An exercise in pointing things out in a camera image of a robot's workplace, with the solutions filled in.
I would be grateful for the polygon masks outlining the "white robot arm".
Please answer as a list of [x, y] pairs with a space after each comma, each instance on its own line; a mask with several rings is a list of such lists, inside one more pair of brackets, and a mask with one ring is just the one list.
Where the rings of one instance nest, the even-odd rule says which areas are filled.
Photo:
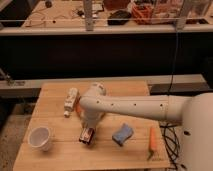
[[100, 113], [115, 113], [182, 126], [178, 171], [213, 171], [213, 93], [195, 96], [107, 96], [93, 83], [81, 96], [85, 122], [95, 127]]

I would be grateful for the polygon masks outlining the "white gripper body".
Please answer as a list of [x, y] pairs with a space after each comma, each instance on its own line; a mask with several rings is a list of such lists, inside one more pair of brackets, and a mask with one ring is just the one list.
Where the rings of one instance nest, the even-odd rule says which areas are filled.
[[83, 115], [82, 116], [82, 127], [95, 129], [100, 120], [101, 120], [100, 115], [95, 115], [95, 116]]

